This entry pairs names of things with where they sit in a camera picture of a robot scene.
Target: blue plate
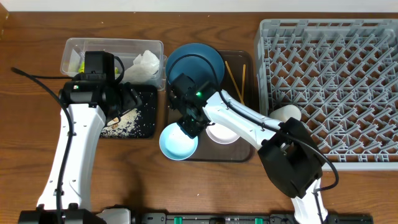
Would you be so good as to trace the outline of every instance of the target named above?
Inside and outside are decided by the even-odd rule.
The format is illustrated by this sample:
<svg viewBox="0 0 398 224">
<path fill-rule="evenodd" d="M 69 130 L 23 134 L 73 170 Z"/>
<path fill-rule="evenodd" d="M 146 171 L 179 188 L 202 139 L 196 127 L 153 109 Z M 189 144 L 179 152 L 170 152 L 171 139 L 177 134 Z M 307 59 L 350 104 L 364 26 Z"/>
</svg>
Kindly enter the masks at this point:
<svg viewBox="0 0 398 224">
<path fill-rule="evenodd" d="M 188 56 L 177 61 L 180 57 L 188 54 L 196 54 L 206 58 L 215 69 L 218 83 L 220 84 L 221 81 L 223 81 L 225 66 L 221 55 L 209 45 L 192 43 L 185 44 L 177 48 L 167 60 L 166 75 L 168 76 L 169 83 L 172 83 L 175 78 L 177 78 L 181 73 L 184 73 L 189 76 L 198 86 L 202 86 L 202 84 L 204 84 L 207 80 L 216 84 L 211 67 L 202 58 Z M 177 62 L 170 71 L 170 68 L 175 61 Z"/>
<path fill-rule="evenodd" d="M 177 123 L 172 123 L 160 134 L 159 146 L 166 157 L 180 161 L 192 156 L 196 151 L 198 137 L 191 139 Z"/>
</svg>

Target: dish rack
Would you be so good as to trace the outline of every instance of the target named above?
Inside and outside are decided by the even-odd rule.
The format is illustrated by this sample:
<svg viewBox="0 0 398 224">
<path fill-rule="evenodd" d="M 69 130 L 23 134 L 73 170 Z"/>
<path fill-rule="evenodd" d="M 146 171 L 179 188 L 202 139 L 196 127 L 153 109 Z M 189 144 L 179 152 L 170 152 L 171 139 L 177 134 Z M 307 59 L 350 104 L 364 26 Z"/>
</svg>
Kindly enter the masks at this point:
<svg viewBox="0 0 398 224">
<path fill-rule="evenodd" d="M 397 35 L 398 20 L 263 20 L 260 112 L 298 106 L 339 170 L 398 170 Z"/>
</svg>

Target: green object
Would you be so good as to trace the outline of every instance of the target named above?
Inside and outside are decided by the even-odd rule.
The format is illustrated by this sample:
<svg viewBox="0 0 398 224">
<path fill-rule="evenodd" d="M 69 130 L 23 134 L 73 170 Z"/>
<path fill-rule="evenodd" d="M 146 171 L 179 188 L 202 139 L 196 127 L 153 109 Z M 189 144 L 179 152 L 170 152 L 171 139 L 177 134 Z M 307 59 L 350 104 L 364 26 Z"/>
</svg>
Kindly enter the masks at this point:
<svg viewBox="0 0 398 224">
<path fill-rule="evenodd" d="M 175 217 L 174 224 L 182 224 L 182 217 Z"/>
<path fill-rule="evenodd" d="M 82 62 L 80 65 L 80 68 L 77 70 L 78 73 L 84 73 L 85 72 L 85 62 Z M 119 74 L 119 69 L 117 67 L 114 68 L 114 73 Z"/>
<path fill-rule="evenodd" d="M 255 218 L 254 224 L 262 224 L 262 218 Z"/>
</svg>

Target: clear plastic bin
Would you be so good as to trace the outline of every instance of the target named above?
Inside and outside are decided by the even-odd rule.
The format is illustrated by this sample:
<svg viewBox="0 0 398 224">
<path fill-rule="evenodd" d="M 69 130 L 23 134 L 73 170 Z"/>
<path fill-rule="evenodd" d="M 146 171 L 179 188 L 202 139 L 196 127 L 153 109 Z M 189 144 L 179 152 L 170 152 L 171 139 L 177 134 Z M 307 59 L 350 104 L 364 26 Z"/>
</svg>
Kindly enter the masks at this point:
<svg viewBox="0 0 398 224">
<path fill-rule="evenodd" d="M 158 90 L 164 89 L 163 70 L 164 56 L 163 43 L 159 40 L 131 40 L 131 39 L 105 39 L 105 38 L 70 38 L 67 40 L 63 51 L 61 62 L 61 73 L 74 77 L 85 59 L 86 51 L 103 50 L 118 56 L 127 70 L 133 65 L 134 59 L 150 50 L 159 59 L 159 70 L 153 78 L 142 82 L 134 80 L 124 80 L 133 84 L 154 85 Z M 121 71 L 120 65 L 115 62 L 115 66 Z"/>
</svg>

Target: chopsticks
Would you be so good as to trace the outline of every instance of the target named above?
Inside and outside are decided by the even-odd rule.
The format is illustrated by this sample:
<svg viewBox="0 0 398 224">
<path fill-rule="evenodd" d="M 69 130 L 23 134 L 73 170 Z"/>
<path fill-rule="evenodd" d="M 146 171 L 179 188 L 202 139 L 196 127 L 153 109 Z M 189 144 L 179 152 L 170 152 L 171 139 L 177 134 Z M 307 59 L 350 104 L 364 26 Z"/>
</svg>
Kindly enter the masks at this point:
<svg viewBox="0 0 398 224">
<path fill-rule="evenodd" d="M 225 61 L 225 65 L 226 65 L 226 69 L 228 70 L 229 75 L 231 76 L 232 82 L 234 83 L 234 86 L 235 86 L 236 92 L 238 93 L 239 99 L 241 100 L 241 104 L 244 105 L 244 102 L 243 102 L 244 95 L 243 94 L 244 94 L 244 79 L 246 76 L 246 64 L 243 65 L 242 95 L 241 95 L 241 92 L 239 91 L 238 85 L 235 82 L 234 76 L 232 75 L 231 69 L 229 68 L 227 61 Z"/>
</svg>

